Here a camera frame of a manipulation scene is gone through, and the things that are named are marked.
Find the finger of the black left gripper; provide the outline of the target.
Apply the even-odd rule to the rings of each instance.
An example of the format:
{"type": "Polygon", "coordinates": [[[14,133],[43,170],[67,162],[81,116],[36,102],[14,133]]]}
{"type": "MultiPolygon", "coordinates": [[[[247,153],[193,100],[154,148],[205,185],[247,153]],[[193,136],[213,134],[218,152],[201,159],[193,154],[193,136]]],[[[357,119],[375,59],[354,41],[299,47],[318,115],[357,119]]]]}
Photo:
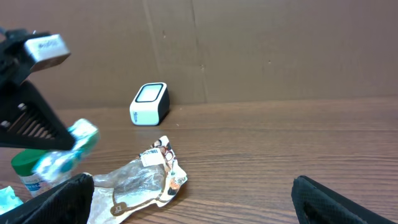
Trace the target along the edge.
{"type": "Polygon", "coordinates": [[[31,82],[1,91],[1,147],[69,151],[75,142],[31,82]]]}

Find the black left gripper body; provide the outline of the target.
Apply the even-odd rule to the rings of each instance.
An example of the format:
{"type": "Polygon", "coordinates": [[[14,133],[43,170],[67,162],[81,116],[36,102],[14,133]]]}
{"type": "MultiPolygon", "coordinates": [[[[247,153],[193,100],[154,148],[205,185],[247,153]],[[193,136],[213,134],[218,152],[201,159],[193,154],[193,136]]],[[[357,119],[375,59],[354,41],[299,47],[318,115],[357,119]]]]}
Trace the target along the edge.
{"type": "Polygon", "coordinates": [[[25,29],[1,28],[1,90],[14,90],[30,75],[33,65],[24,44],[30,39],[49,36],[49,32],[31,33],[25,29]]]}

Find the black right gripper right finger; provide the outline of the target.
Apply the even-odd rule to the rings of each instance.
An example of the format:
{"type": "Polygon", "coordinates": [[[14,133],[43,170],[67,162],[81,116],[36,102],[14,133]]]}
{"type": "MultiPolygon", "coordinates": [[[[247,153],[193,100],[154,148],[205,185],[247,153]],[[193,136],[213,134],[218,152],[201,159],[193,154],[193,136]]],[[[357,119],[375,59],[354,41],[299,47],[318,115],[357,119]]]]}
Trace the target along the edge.
{"type": "Polygon", "coordinates": [[[294,179],[291,197],[300,224],[394,224],[304,175],[294,179]]]}

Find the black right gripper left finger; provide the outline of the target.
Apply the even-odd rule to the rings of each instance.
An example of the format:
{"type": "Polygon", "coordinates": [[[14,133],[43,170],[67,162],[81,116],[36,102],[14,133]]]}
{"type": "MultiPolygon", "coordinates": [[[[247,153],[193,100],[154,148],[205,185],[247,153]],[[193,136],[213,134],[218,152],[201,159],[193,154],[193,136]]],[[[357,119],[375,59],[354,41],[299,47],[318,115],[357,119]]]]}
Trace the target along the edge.
{"type": "Polygon", "coordinates": [[[86,224],[94,189],[91,174],[78,174],[2,214],[1,223],[86,224]]]}

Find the teal wipes pack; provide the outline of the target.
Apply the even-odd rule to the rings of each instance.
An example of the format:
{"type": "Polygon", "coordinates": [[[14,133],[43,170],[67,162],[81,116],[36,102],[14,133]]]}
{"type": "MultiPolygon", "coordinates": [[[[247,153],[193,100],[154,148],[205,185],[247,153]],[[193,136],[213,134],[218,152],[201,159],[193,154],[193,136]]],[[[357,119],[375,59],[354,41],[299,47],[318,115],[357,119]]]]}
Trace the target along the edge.
{"type": "Polygon", "coordinates": [[[99,129],[87,119],[79,119],[68,128],[75,144],[68,151],[46,152],[32,171],[50,184],[60,184],[70,178],[72,171],[86,158],[100,140],[99,129]]]}

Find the green lid jar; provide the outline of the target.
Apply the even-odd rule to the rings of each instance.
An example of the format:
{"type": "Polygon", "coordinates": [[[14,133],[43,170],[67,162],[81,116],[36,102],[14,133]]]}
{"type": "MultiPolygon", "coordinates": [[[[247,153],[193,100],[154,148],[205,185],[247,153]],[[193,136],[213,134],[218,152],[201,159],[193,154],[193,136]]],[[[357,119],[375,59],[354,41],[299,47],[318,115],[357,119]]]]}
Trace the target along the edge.
{"type": "Polygon", "coordinates": [[[49,151],[41,149],[25,149],[13,157],[11,161],[12,168],[33,197],[36,197],[58,185],[53,185],[42,180],[32,171],[33,167],[46,152],[49,151]]]}

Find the green blue tissue pack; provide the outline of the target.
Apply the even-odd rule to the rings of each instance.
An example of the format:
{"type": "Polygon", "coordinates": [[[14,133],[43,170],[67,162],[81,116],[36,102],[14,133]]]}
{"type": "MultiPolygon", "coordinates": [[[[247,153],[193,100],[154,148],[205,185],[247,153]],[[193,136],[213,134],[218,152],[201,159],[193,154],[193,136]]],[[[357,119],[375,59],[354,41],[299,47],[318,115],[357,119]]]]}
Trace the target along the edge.
{"type": "Polygon", "coordinates": [[[23,204],[23,201],[15,195],[11,186],[0,190],[0,215],[11,211],[23,204]]]}

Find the white brown snack bag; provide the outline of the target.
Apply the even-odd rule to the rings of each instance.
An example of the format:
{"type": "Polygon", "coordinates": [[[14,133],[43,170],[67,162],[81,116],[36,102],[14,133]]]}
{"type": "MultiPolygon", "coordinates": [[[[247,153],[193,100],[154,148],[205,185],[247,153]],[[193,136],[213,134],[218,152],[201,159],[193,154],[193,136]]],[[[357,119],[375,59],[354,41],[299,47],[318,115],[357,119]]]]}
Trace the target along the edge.
{"type": "Polygon", "coordinates": [[[187,173],[168,137],[162,136],[125,166],[94,175],[93,181],[88,223],[121,223],[150,205],[168,204],[187,181],[187,173]]]}

